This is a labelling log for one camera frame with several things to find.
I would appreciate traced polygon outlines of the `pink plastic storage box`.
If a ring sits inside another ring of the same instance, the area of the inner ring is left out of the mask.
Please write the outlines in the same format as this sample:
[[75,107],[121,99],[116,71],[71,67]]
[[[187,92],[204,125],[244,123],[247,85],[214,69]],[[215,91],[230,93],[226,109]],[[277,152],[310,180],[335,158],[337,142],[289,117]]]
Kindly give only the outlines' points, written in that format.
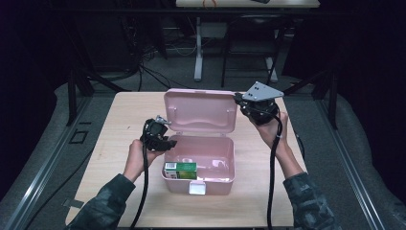
[[164,154],[166,162],[194,162],[196,179],[162,176],[170,192],[226,196],[236,177],[235,130],[237,105],[231,91],[170,89],[164,95],[170,139],[176,146]]

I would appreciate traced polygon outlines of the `aluminium floor rail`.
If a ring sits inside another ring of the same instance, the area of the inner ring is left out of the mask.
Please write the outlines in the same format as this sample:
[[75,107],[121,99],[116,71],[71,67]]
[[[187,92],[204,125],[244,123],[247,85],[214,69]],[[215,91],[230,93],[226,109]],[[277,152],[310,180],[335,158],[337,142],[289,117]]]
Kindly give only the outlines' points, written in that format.
[[372,202],[371,196],[368,193],[358,170],[350,158],[350,153],[345,146],[340,133],[333,127],[327,115],[327,106],[323,101],[316,100],[317,109],[323,117],[323,121],[327,125],[328,132],[332,136],[333,142],[338,149],[338,155],[341,159],[345,174],[349,180],[350,186],[355,194],[359,206],[364,214],[364,217],[370,226],[371,230],[386,230],[382,218],[378,215],[375,205]]
[[79,99],[77,115],[69,126],[65,124],[68,103],[57,102],[51,122],[45,128],[22,172],[0,202],[0,230],[19,230],[25,226],[62,156],[63,149],[68,145],[68,139],[74,133],[78,119],[91,101],[90,97]]

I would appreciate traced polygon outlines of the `person's right hand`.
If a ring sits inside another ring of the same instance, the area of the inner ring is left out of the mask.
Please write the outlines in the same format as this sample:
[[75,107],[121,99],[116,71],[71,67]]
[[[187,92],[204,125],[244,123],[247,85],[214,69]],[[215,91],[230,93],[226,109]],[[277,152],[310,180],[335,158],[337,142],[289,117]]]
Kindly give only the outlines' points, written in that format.
[[[279,127],[279,121],[282,122],[282,132],[278,133],[278,127]],[[269,147],[272,148],[274,145],[274,142],[276,141],[277,138],[279,138],[279,143],[276,148],[276,154],[283,153],[287,150],[287,121],[288,121],[288,115],[286,112],[281,112],[280,115],[276,118],[270,121],[267,124],[258,126],[254,124],[254,127],[257,129],[259,132],[259,136],[261,139],[264,141],[264,143]]]

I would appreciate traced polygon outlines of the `black chair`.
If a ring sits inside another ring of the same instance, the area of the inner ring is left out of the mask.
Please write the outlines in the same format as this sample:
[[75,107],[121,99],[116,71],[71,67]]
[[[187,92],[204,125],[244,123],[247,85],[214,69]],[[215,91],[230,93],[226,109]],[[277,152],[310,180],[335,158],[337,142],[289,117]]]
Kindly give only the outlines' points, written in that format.
[[244,14],[227,25],[222,47],[221,86],[227,72],[265,71],[266,83],[277,82],[275,73],[284,35],[292,21],[281,14]]

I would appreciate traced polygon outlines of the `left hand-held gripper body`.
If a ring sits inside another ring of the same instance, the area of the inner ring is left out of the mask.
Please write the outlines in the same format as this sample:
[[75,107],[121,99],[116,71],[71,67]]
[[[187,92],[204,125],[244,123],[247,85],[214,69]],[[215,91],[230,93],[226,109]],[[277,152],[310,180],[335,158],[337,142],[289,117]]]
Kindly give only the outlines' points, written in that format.
[[170,122],[160,115],[157,115],[155,119],[145,121],[143,133],[140,138],[144,150],[159,151],[157,149],[159,142],[170,141],[169,137],[166,136],[166,132],[168,131],[167,125],[170,125]]

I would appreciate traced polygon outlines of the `black metal stand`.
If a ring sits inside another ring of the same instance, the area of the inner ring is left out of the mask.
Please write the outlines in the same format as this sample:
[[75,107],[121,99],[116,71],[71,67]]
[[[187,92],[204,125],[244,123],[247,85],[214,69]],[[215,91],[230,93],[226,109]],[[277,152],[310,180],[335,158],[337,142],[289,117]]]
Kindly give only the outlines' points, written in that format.
[[90,80],[97,81],[115,92],[127,92],[127,89],[118,86],[95,72],[83,68],[72,69],[67,81],[69,106],[67,126],[70,126],[78,116],[77,90],[84,97],[92,97],[94,95],[95,89],[91,85]]
[[311,97],[314,100],[322,100],[325,95],[328,95],[327,119],[331,126],[336,129],[336,109],[338,98],[338,75],[336,70],[323,70],[307,79],[294,83],[292,86],[283,90],[283,93],[285,96],[291,95],[311,83],[315,84],[311,92]]

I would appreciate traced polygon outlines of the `person's left hand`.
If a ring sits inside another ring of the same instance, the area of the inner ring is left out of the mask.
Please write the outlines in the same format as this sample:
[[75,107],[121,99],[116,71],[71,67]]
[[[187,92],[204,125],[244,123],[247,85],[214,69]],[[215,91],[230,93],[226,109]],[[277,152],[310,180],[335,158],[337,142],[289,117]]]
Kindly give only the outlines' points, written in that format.
[[162,154],[162,151],[148,150],[147,157],[144,157],[143,143],[140,140],[135,139],[129,146],[123,176],[134,183],[145,171],[145,160],[147,161],[147,165],[150,166],[152,162]]

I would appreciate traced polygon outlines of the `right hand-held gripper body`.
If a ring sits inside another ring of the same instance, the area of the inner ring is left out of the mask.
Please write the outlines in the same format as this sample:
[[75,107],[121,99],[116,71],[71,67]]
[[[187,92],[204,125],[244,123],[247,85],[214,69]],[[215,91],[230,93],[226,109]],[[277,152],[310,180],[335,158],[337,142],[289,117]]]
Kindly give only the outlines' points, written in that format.
[[240,111],[258,126],[267,124],[279,113],[276,99],[281,97],[283,93],[280,90],[256,81],[242,94]]

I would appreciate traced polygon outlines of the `white box under desk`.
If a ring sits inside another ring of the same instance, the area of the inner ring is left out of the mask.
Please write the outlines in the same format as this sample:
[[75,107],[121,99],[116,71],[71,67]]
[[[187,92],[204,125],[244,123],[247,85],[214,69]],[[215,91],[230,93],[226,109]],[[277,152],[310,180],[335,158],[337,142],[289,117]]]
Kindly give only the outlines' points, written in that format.
[[205,38],[223,38],[227,31],[227,24],[221,22],[202,22],[200,33]]

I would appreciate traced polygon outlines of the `green and white carton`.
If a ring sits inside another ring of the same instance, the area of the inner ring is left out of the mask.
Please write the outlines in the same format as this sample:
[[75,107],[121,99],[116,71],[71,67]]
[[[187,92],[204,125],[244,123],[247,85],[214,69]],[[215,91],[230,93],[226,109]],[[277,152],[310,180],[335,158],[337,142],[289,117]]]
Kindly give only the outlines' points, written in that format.
[[166,178],[196,179],[197,164],[194,162],[166,162],[164,164]]

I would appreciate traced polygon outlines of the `white desk with white legs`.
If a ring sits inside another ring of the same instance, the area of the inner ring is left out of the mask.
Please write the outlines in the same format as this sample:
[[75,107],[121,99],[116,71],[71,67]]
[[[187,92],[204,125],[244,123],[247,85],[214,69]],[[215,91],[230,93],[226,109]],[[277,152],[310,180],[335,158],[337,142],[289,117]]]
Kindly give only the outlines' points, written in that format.
[[[259,0],[175,0],[176,7],[193,10],[259,10],[259,9],[316,9],[320,6],[319,0],[269,0],[260,3]],[[203,51],[202,36],[200,33],[201,18],[196,19],[196,61],[194,80],[202,80]]]

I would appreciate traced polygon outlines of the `grey tape strip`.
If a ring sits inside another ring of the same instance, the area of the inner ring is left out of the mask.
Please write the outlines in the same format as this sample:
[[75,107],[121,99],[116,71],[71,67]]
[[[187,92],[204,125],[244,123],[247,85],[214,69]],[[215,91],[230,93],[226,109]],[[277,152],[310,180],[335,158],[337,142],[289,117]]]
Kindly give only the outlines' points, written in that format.
[[84,202],[83,201],[79,201],[79,200],[75,200],[75,199],[71,199],[71,198],[66,198],[63,202],[62,205],[64,207],[68,207],[68,208],[81,208],[83,206]]

